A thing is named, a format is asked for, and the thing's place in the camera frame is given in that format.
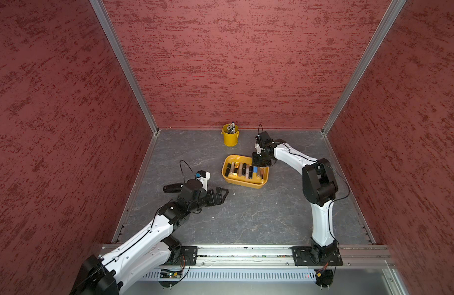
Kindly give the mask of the yellow plastic storage box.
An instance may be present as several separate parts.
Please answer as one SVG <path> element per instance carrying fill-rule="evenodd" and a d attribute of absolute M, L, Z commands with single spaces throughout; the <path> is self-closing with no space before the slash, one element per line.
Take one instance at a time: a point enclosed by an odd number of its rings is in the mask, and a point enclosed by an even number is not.
<path fill-rule="evenodd" d="M 225 181 L 230 184 L 236 184 L 239 186 L 244 186 L 248 188 L 254 188 L 254 189 L 261 189 L 269 180 L 269 167 L 258 167 L 258 170 L 260 171 L 261 169 L 265 170 L 265 181 L 262 183 L 262 181 L 258 181 L 257 179 L 246 179 L 234 175 L 229 175 L 228 177 L 224 176 L 224 172 L 226 171 L 226 166 L 228 163 L 232 162 L 239 162 L 239 163 L 246 163 L 248 167 L 252 166 L 252 158 L 251 157 L 246 157 L 246 156 L 241 156 L 241 155 L 230 155 L 224 160 L 224 164 L 222 167 L 221 174 Z"/>

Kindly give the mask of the silver grey lipstick tube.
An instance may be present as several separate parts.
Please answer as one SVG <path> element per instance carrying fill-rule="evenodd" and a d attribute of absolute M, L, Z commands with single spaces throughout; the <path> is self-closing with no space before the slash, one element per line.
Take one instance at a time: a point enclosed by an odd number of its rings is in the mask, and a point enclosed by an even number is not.
<path fill-rule="evenodd" d="M 232 163 L 231 163 L 231 169 L 230 169 L 229 175 L 233 175 L 233 173 L 234 173 L 234 167 L 235 167 L 235 162 L 232 162 Z"/>

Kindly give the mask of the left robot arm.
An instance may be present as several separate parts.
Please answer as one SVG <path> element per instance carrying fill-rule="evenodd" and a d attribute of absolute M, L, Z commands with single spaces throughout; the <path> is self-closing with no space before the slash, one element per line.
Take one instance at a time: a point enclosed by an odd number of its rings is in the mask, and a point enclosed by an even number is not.
<path fill-rule="evenodd" d="M 123 295 L 150 270 L 166 262 L 182 264 L 181 243 L 172 234 L 190 214 L 224 204 L 229 191 L 207 190 L 207 181 L 190 179 L 178 197 L 161 206 L 152 221 L 128 241 L 98 258 L 87 258 L 71 290 L 73 295 Z"/>

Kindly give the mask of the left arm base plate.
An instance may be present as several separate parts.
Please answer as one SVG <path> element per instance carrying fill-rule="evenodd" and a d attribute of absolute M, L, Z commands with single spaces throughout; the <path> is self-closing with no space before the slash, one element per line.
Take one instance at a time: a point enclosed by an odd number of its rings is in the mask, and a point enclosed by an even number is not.
<path fill-rule="evenodd" d="M 186 263 L 188 265 L 196 265 L 197 261 L 197 246 L 177 246 L 171 252 L 169 260 L 165 263 L 170 266 L 184 266 Z"/>

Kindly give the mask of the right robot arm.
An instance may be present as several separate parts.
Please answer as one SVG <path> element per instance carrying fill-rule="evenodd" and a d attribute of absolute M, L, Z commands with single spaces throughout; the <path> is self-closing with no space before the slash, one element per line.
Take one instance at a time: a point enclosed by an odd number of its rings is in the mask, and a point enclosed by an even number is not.
<path fill-rule="evenodd" d="M 339 243 L 333 233 L 331 211 L 336 199 L 338 183 L 330 162 L 315 159 L 292 148 L 283 140 L 273 140 L 267 132 L 255 137 L 252 163 L 255 167 L 271 167 L 274 161 L 281 161 L 302 176 L 302 192 L 311 205 L 313 233 L 311 260 L 316 265 L 337 264 Z"/>

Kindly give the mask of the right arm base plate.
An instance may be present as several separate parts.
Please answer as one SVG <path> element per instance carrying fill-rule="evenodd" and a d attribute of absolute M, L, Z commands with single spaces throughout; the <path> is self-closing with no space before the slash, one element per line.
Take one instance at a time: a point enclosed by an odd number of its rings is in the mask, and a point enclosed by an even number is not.
<path fill-rule="evenodd" d="M 296 266 L 343 266 L 343 261 L 336 246 L 329 247 L 292 247 L 292 256 Z"/>

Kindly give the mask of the tan lipstick tube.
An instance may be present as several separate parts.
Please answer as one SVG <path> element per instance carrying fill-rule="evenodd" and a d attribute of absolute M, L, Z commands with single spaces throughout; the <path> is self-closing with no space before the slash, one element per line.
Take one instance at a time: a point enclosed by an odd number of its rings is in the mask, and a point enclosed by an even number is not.
<path fill-rule="evenodd" d="M 238 177 L 241 177 L 243 175 L 243 166 L 244 166 L 243 163 L 239 163 L 239 167 L 238 167 L 238 170 L 237 170 Z"/>

